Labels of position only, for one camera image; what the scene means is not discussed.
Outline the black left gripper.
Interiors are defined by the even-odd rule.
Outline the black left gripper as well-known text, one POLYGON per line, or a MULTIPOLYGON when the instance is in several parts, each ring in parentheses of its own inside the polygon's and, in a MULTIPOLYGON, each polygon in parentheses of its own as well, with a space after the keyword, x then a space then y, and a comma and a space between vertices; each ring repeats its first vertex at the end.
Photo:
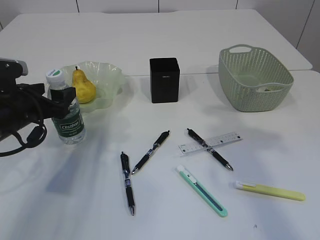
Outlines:
POLYGON ((45 85, 18 84, 13 91, 0 92, 0 139, 34 123, 43 125, 48 118, 63 119, 76 98, 76 89, 50 89, 50 99, 43 96, 45 85))

